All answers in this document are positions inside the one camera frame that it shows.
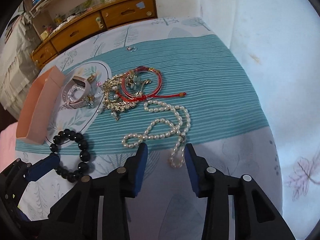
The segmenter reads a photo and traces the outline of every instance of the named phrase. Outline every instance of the pink paper box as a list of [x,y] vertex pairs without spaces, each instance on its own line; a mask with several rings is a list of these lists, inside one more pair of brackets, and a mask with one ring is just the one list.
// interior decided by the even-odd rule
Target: pink paper box
[[20,113],[17,139],[30,144],[43,144],[64,79],[65,75],[53,66],[33,82]]

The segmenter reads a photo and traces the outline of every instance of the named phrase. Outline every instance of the bedsheet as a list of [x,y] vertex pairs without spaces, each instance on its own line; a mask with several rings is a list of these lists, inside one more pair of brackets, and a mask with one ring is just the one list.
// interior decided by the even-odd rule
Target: bedsheet
[[[127,47],[136,50],[128,51]],[[161,94],[187,92],[184,98],[163,100],[184,105],[190,113],[188,142],[198,155],[223,173],[240,177],[250,174],[276,208],[282,212],[282,180],[276,145],[259,99],[245,71],[202,19],[160,18],[122,26],[98,34],[66,51],[50,62],[70,80],[73,75],[97,75],[103,82],[109,75],[139,65],[159,69],[164,77]],[[124,164],[136,148],[121,145],[129,132],[143,132],[155,118],[171,118],[170,113],[146,113],[143,104],[121,114],[116,122],[108,111],[98,115],[102,98],[88,110],[60,111],[60,98],[52,111],[46,143],[28,145],[17,140],[16,157],[34,163],[46,157],[58,131],[72,128],[89,138],[93,155],[89,174],[101,177]],[[146,141],[148,160],[141,192],[127,199],[131,239],[201,239],[206,199],[192,191],[185,166],[173,169],[167,159],[176,138]],[[79,163],[75,143],[60,150],[64,166],[74,170]],[[50,171],[30,183],[20,208],[31,219],[45,219],[50,207],[72,184]],[[230,238],[234,238],[234,215],[230,203]]]

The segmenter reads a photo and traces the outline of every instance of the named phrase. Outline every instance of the necklace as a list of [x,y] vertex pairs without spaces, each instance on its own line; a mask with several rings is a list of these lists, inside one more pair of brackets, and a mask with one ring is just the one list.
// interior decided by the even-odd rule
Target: necklace
[[78,147],[81,150],[81,162],[78,164],[78,169],[74,172],[69,172],[60,165],[55,168],[55,171],[58,175],[73,183],[78,181],[83,176],[83,173],[89,169],[87,164],[87,162],[90,161],[90,153],[88,152],[89,146],[87,140],[84,139],[81,133],[76,133],[75,131],[65,129],[53,137],[53,143],[50,145],[50,150],[52,151],[51,154],[56,154],[59,151],[58,145],[61,144],[65,139],[69,139],[78,143]]
[[[148,107],[149,105],[154,104],[160,107]],[[125,135],[121,141],[124,147],[127,148],[134,148],[139,146],[140,143],[143,142],[143,140],[157,140],[157,139],[164,139],[166,137],[170,137],[172,135],[177,134],[178,135],[178,141],[173,147],[173,150],[169,157],[169,163],[173,168],[180,168],[184,163],[184,146],[187,142],[186,134],[188,133],[189,129],[191,128],[191,119],[190,115],[188,113],[188,110],[184,106],[172,106],[170,104],[167,104],[165,102],[157,101],[157,100],[148,100],[143,104],[143,109],[147,112],[163,112],[163,111],[171,111],[173,112],[174,116],[177,118],[177,125],[173,122],[169,121],[168,119],[164,118],[156,118],[154,121],[151,122],[151,124],[147,127],[147,129],[143,132],[143,134],[138,133],[129,133]],[[183,125],[183,119],[178,113],[178,110],[183,111],[185,118],[186,118],[186,127],[181,132],[180,128]],[[155,134],[150,135],[149,132],[152,130],[152,127],[155,126],[157,123],[164,123],[167,124],[171,130],[165,133],[161,134]],[[129,138],[137,138],[138,141],[134,143],[127,143],[127,140]]]

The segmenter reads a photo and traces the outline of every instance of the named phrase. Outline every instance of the wooden drawer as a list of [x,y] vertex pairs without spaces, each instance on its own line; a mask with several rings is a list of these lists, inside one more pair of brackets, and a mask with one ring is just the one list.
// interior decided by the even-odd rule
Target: wooden drawer
[[[97,23],[97,18],[100,18],[100,25]],[[95,12],[65,28],[54,36],[51,42],[55,49],[60,52],[86,36],[104,29],[106,29],[106,27],[101,19],[100,12]]]
[[101,10],[107,28],[156,17],[154,0],[129,0]]
[[44,44],[38,51],[32,54],[32,60],[40,67],[44,62],[56,55],[57,52],[50,42]]

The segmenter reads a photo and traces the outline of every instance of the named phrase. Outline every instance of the black bead bracelet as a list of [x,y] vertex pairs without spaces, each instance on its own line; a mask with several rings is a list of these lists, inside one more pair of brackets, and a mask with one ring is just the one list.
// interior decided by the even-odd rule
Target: black bead bracelet
[[83,173],[89,170],[89,165],[87,164],[87,162],[90,161],[90,153],[88,152],[89,146],[88,142],[84,139],[81,133],[76,133],[75,131],[65,129],[53,137],[53,143],[50,145],[50,150],[52,151],[51,154],[56,154],[59,151],[58,145],[61,144],[65,139],[69,139],[78,143],[78,147],[81,150],[81,162],[78,164],[78,169],[74,172],[69,172],[60,165],[55,168],[55,171],[58,175],[73,183],[78,181],[83,176]]

